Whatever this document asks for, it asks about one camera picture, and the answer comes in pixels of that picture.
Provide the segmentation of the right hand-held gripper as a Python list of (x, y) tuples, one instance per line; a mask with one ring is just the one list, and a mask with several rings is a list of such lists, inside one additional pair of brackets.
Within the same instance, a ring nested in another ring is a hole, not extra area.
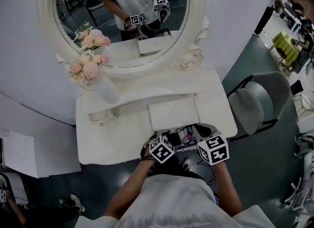
[(197, 123), (192, 125), (192, 130), (200, 157), (209, 165), (213, 166), (230, 158), (228, 142), (215, 126)]

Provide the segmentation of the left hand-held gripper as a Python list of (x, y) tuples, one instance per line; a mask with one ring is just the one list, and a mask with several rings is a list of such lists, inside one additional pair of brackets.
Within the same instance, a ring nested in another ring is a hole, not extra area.
[(168, 129), (156, 131), (143, 145), (143, 159), (153, 158), (160, 164), (172, 157), (181, 144), (178, 133)]

